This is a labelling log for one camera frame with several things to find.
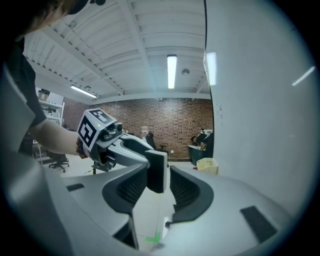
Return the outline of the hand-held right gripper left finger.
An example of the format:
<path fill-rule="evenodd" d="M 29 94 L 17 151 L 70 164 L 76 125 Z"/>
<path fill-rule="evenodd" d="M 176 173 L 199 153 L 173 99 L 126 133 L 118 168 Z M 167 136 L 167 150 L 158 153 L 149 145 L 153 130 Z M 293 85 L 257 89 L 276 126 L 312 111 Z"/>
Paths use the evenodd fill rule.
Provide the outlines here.
<path fill-rule="evenodd" d="M 108 234 L 136 235 L 133 208 L 147 186 L 146 164 L 62 180 L 80 207 Z"/>

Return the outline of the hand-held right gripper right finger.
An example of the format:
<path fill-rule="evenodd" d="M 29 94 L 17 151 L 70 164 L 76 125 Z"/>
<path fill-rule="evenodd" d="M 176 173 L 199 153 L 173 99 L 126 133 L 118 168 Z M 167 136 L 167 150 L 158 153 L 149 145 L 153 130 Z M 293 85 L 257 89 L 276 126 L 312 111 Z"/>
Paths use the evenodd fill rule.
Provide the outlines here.
<path fill-rule="evenodd" d="M 243 182 L 170 167 L 175 199 L 164 256 L 265 256 L 291 221 L 274 201 Z"/>

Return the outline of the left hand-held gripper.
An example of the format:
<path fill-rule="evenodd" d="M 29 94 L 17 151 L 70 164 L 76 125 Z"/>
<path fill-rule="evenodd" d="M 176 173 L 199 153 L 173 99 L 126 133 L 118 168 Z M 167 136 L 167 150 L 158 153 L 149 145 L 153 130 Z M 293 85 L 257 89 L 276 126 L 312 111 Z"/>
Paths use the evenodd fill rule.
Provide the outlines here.
<path fill-rule="evenodd" d="M 100 108 L 84 111 L 77 133 L 84 152 L 94 162 L 94 170 L 108 172 L 116 163 L 126 167 L 137 164 L 150 167 L 146 152 L 154 153 L 153 147 L 137 136 L 124 133 L 122 123 Z"/>

